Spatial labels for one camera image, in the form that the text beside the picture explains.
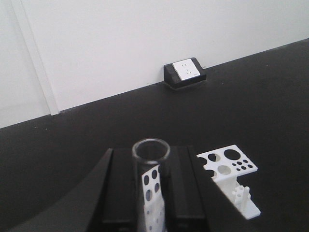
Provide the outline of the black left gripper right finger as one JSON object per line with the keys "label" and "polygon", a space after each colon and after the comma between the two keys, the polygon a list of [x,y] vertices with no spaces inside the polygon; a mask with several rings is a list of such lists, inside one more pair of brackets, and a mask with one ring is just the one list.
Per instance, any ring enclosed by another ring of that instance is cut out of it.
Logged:
{"label": "black left gripper right finger", "polygon": [[172,146],[166,190],[169,232],[254,232],[212,181],[191,146]]}

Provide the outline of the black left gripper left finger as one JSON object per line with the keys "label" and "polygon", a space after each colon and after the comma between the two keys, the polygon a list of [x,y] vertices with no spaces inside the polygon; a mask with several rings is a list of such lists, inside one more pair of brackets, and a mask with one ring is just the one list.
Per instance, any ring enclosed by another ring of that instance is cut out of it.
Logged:
{"label": "black left gripper left finger", "polygon": [[131,149],[109,148],[75,188],[14,231],[133,232],[133,180]]}

